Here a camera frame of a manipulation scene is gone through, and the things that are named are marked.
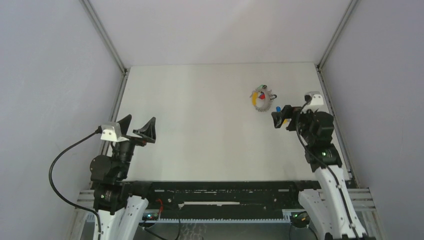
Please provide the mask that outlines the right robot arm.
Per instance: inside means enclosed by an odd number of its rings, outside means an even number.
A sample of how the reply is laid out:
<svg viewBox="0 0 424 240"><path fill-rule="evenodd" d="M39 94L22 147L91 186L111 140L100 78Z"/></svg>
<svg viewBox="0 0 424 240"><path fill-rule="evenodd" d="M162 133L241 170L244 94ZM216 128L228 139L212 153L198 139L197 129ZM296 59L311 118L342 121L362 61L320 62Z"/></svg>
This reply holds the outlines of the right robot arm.
<svg viewBox="0 0 424 240"><path fill-rule="evenodd" d="M341 157L332 143L334 117L291 105L271 116L276 129L290 120L286 130L296 132L305 159L325 195L325 200L321 200L317 190L298 188L289 194L289 203L304 208L320 240L369 240L350 198Z"/></svg>

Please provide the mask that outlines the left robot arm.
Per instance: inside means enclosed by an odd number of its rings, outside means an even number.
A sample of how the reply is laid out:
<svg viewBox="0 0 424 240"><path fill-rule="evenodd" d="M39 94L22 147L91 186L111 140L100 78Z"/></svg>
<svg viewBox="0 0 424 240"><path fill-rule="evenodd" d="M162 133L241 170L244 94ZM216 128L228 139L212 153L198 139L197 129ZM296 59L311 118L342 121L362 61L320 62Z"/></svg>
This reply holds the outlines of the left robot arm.
<svg viewBox="0 0 424 240"><path fill-rule="evenodd" d="M151 182L126 180L135 148L156 142L156 118L133 130L133 136L127 134L131 120L129 114L96 130L102 141L112 144L110 156L98 155L90 163L99 240L132 240L143 213L157 200Z"/></svg>

